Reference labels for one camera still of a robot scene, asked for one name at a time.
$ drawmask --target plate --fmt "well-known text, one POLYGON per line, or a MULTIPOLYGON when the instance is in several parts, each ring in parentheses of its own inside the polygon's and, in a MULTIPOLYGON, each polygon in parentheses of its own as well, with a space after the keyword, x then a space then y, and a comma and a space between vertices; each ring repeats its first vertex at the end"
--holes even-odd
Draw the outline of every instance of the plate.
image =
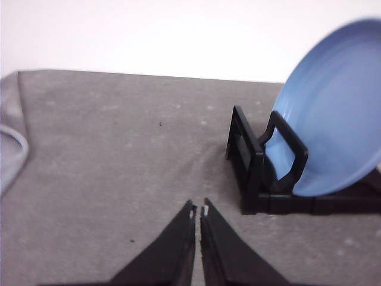
MULTIPOLYGON (((293 193, 316 196, 349 186, 381 161, 381 21, 348 24, 318 43, 274 104, 308 148, 293 193)), ((277 178, 295 158, 280 133, 266 144, 277 178)))

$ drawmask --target black dish rack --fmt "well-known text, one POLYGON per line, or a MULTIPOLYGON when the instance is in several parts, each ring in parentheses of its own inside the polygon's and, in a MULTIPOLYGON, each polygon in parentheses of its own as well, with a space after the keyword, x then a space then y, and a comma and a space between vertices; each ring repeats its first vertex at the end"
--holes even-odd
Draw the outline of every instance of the black dish rack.
POLYGON ((308 150, 283 117, 270 115, 266 131, 257 138, 240 106, 234 106, 226 158, 232 162, 241 192, 243 214, 255 213, 381 213, 381 174, 374 169, 355 184, 340 191, 316 197, 293 195, 308 158, 308 150), (266 157, 266 142, 277 128, 295 160, 289 173, 277 180, 266 157))

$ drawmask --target gray fabric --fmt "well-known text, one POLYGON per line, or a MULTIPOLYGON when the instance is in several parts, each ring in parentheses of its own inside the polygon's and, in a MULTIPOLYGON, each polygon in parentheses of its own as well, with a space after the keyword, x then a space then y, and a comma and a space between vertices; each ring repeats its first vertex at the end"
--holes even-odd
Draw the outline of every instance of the gray fabric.
POLYGON ((1 183, 0 197, 16 178, 28 155, 17 73, 1 80, 1 183))
POLYGON ((379 215, 240 214, 224 159, 232 107, 261 133, 280 84, 75 71, 18 81, 30 155, 2 199, 1 285, 106 281, 204 197, 292 281, 381 285, 379 215))

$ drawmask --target cloth fold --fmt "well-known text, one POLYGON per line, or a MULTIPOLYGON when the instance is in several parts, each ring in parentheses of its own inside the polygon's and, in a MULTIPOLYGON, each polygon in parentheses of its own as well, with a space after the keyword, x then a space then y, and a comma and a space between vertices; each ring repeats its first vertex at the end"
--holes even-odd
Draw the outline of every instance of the cloth fold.
POLYGON ((23 167, 29 152, 23 109, 21 107, 18 73, 1 80, 0 160, 1 192, 3 197, 23 167))

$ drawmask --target background wall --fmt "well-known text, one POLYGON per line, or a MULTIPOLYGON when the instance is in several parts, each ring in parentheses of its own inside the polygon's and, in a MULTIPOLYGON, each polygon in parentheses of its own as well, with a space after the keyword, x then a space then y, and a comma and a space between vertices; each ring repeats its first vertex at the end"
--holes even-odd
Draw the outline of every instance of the background wall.
POLYGON ((284 82, 381 1, 2 0, 1 76, 70 69, 284 82))

